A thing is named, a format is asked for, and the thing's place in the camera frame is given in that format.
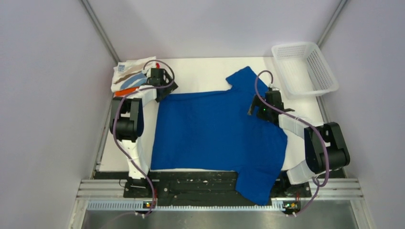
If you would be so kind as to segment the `blue printed t-shirt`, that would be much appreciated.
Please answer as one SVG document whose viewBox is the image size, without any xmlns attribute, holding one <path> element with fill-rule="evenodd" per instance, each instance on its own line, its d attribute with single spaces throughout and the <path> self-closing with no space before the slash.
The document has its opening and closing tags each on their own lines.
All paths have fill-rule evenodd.
<svg viewBox="0 0 405 229">
<path fill-rule="evenodd" d="M 245 67 L 226 78 L 230 89 L 171 94 L 159 104 L 151 169 L 196 168 L 237 172 L 236 191 L 265 205 L 279 176 L 288 137 L 249 115 L 267 87 Z"/>
</svg>

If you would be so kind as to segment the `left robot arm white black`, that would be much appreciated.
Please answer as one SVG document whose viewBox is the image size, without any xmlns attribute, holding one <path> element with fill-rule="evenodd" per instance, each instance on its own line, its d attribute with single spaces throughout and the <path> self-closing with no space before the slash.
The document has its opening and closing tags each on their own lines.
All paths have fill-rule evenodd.
<svg viewBox="0 0 405 229">
<path fill-rule="evenodd" d="M 144 159 L 140 140 L 145 127 L 143 107 L 152 101 L 159 103 L 177 89 L 174 79 L 172 69 L 152 68 L 146 83 L 129 95 L 112 100 L 109 130 L 128 160 L 128 176 L 139 180 L 135 191 L 141 197 L 148 197 L 153 192 L 153 184 L 147 181 L 149 165 Z"/>
</svg>

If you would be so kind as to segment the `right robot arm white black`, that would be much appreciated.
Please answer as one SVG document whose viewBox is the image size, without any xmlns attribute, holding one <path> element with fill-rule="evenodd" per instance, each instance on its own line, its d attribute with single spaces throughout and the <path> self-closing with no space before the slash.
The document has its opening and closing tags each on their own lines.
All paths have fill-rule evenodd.
<svg viewBox="0 0 405 229">
<path fill-rule="evenodd" d="M 264 96 L 256 94 L 248 114 L 255 114 L 303 139 L 304 160 L 287 170 L 288 178 L 280 183 L 280 191 L 287 197 L 292 197 L 299 191 L 299 184 L 345 167 L 351 161 L 338 123 L 314 122 L 299 115 L 294 109 L 285 108 L 280 91 L 269 89 Z"/>
</svg>

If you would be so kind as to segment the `white folded printed t-shirt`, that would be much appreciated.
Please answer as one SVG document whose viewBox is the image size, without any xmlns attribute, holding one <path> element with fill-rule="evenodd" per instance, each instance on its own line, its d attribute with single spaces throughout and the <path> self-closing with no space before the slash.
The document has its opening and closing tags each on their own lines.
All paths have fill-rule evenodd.
<svg viewBox="0 0 405 229">
<path fill-rule="evenodd" d="M 118 65 L 113 68 L 114 74 L 112 77 L 111 91 L 114 93 L 124 89 L 138 87 L 146 83 L 148 77 L 146 77 L 142 71 L 155 67 L 155 59 L 156 56 L 152 56 L 144 59 L 119 62 Z"/>
</svg>

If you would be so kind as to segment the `orange folded t-shirt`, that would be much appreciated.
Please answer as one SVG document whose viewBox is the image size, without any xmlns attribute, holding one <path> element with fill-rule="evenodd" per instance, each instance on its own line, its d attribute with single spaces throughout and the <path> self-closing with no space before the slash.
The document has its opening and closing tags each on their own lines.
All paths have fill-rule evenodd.
<svg viewBox="0 0 405 229">
<path fill-rule="evenodd" d="M 121 91 L 117 91 L 117 92 L 114 92 L 114 96 L 115 97 L 123 97 L 123 96 L 125 96 L 127 94 L 133 93 L 137 89 L 139 89 L 139 87 L 132 87 L 132 88 L 124 89 L 124 90 L 121 90 Z"/>
</svg>

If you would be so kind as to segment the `white plastic basket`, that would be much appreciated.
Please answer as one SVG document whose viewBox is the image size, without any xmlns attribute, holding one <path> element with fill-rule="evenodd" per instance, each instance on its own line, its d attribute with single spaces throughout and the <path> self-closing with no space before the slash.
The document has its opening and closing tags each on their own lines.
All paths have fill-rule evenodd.
<svg viewBox="0 0 405 229">
<path fill-rule="evenodd" d="M 288 99 L 318 97 L 338 90 L 339 83 L 317 44 L 279 44 L 271 51 Z"/>
</svg>

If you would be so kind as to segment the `aluminium frame rail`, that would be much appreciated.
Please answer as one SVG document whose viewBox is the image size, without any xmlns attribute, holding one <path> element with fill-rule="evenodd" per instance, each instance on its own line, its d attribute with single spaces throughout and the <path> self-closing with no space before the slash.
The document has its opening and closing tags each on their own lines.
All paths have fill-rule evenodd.
<svg viewBox="0 0 405 229">
<path fill-rule="evenodd" d="M 118 180 L 82 180 L 77 198 L 118 199 L 123 198 L 124 187 Z M 332 178 L 321 187 L 315 200 L 364 200 L 358 179 Z"/>
</svg>

